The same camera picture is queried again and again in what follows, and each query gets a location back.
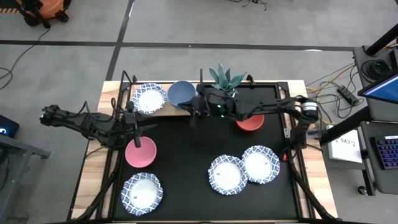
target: succulent plant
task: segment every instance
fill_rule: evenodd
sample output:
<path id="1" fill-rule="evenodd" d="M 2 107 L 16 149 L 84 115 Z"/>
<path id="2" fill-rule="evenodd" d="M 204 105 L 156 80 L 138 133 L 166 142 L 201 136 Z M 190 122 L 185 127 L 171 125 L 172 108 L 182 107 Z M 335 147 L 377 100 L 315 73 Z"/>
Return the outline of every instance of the succulent plant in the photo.
<path id="1" fill-rule="evenodd" d="M 212 87 L 223 90 L 224 92 L 232 95 L 233 93 L 238 93 L 235 90 L 241 81 L 243 80 L 244 75 L 236 75 L 231 79 L 231 69 L 229 68 L 225 73 L 223 71 L 222 64 L 218 64 L 218 74 L 211 68 L 209 68 L 210 75 L 213 77 L 215 84 L 212 84 Z"/>

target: blue patterned paper plate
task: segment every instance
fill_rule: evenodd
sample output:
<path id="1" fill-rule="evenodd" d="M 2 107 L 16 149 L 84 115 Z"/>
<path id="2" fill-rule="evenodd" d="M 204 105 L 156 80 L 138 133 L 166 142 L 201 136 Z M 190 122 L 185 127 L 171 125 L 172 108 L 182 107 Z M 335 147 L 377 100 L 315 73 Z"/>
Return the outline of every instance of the blue patterned paper plate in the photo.
<path id="1" fill-rule="evenodd" d="M 163 197 L 163 188 L 155 174 L 141 172 L 133 175 L 123 185 L 122 204 L 131 214 L 141 216 L 159 205 Z"/>
<path id="2" fill-rule="evenodd" d="M 265 146 L 252 146 L 242 156 L 250 182 L 266 184 L 278 176 L 280 171 L 279 158 Z"/>
<path id="3" fill-rule="evenodd" d="M 135 109 L 143 114 L 152 114 L 164 107 L 167 101 L 166 91 L 156 83 L 139 86 L 132 95 Z"/>
<path id="4" fill-rule="evenodd" d="M 233 156 L 217 157 L 211 163 L 208 174 L 211 188 L 222 195 L 238 194 L 248 182 L 242 160 Z"/>

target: wooden table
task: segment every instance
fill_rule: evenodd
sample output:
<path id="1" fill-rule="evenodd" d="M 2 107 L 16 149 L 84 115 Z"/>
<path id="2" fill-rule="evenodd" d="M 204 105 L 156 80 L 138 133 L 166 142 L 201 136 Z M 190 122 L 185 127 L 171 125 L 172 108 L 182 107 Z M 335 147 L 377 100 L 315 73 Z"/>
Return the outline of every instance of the wooden table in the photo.
<path id="1" fill-rule="evenodd" d="M 145 81 L 145 82 L 165 83 L 164 81 Z M 167 81 L 167 82 L 170 82 L 170 84 L 162 84 L 165 90 L 168 90 L 169 86 L 176 81 Z M 281 81 L 261 80 L 256 82 L 257 83 L 287 82 L 289 84 L 290 96 L 307 95 L 303 80 L 281 80 Z M 98 112 L 112 114 L 113 110 L 110 102 L 112 97 L 115 98 L 118 97 L 119 84 L 120 84 L 119 81 L 104 82 L 103 89 L 101 92 L 101 98 L 99 99 Z M 136 86 L 133 86 L 131 90 L 132 93 L 134 93 L 135 87 Z M 281 89 L 280 92 L 281 96 L 284 97 L 285 96 L 284 91 Z M 165 107 L 157 111 L 155 115 L 183 116 L 183 115 L 189 115 L 189 113 L 184 110 L 178 110 L 169 103 L 167 103 Z M 287 123 L 286 126 L 290 128 L 291 127 L 290 119 L 287 114 L 285 114 L 285 119 Z M 308 139 L 307 143 L 316 147 L 320 147 L 319 142 L 314 139 Z M 88 145 L 87 153 L 90 153 L 91 151 L 94 151 L 99 147 L 100 147 L 99 142 L 91 141 Z M 302 152 L 305 162 L 305 169 L 307 171 L 308 183 L 310 185 L 311 191 L 315 194 L 316 198 L 326 208 L 326 210 L 334 217 L 337 217 L 335 202 L 333 200 L 333 195 L 331 193 L 330 183 L 328 175 L 326 173 L 326 167 L 323 162 L 322 153 L 319 150 L 311 147 L 304 149 Z M 72 218 L 79 217 L 86 210 L 87 206 L 93 201 L 97 193 L 100 191 L 106 155 L 107 155 L 107 149 L 101 149 L 98 152 L 95 152 L 92 155 L 90 155 L 90 157 L 88 157 L 84 161 L 81 177 L 77 183 L 78 188 L 76 193 L 76 199 L 74 201 L 74 205 L 71 208 Z M 103 207 L 103 217 L 105 217 L 108 214 L 110 195 L 111 195 L 111 189 L 108 191 L 105 197 L 104 207 Z M 300 203 L 303 209 L 303 215 L 304 217 L 308 217 L 307 200 L 301 189 L 299 189 L 299 195 L 300 195 Z"/>

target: red bowl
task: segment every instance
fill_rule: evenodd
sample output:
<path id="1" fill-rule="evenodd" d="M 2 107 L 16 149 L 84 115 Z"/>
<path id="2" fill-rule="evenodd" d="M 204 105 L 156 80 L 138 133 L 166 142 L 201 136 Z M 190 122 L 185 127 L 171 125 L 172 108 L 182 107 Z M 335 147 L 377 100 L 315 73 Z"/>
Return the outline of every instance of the red bowl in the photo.
<path id="1" fill-rule="evenodd" d="M 151 164 L 155 160 L 156 156 L 156 144 L 148 137 L 140 137 L 141 147 L 137 148 L 134 140 L 126 147 L 127 162 L 135 168 L 143 168 Z"/>
<path id="2" fill-rule="evenodd" d="M 244 121 L 237 121 L 236 124 L 245 131 L 255 131 L 264 123 L 264 115 L 254 115 Z"/>

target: concrete floor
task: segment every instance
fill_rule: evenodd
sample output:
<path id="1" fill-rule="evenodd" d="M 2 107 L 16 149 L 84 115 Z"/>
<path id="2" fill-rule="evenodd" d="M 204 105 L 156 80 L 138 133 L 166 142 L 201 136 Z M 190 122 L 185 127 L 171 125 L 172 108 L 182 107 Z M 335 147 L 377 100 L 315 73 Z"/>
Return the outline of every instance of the concrete floor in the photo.
<path id="1" fill-rule="evenodd" d="M 54 21 L 42 40 L 115 42 L 128 2 L 72 1 L 70 21 Z M 135 0 L 123 41 L 353 47 L 371 44 L 398 19 L 394 0 L 270 0 L 266 12 L 262 5 L 242 8 L 244 4 Z M 20 15 L 5 14 L 0 14 L 0 30 L 0 40 L 36 40 L 45 31 L 27 27 Z M 26 48 L 0 44 L 0 67 L 10 68 Z M 76 132 L 42 126 L 40 110 L 56 103 L 77 111 L 87 100 L 94 111 L 113 51 L 114 47 L 36 46 L 15 67 L 11 84 L 0 90 L 1 114 L 21 124 L 17 138 L 52 151 L 47 161 L 33 158 L 19 191 L 16 214 L 28 214 L 28 223 L 66 219 L 87 145 Z M 122 70 L 140 80 L 191 80 L 198 78 L 199 68 L 210 78 L 207 68 L 222 63 L 233 74 L 249 72 L 255 79 L 310 83 L 351 62 L 351 52 L 122 47 L 112 80 L 119 80 Z M 347 85 L 347 75 L 336 82 Z M 360 89 L 359 78 L 353 81 Z M 334 122 L 341 121 L 334 104 L 324 107 Z M 328 175 L 340 218 L 396 223 L 398 196 L 357 194 L 357 186 L 363 184 L 357 170 L 328 168 Z"/>

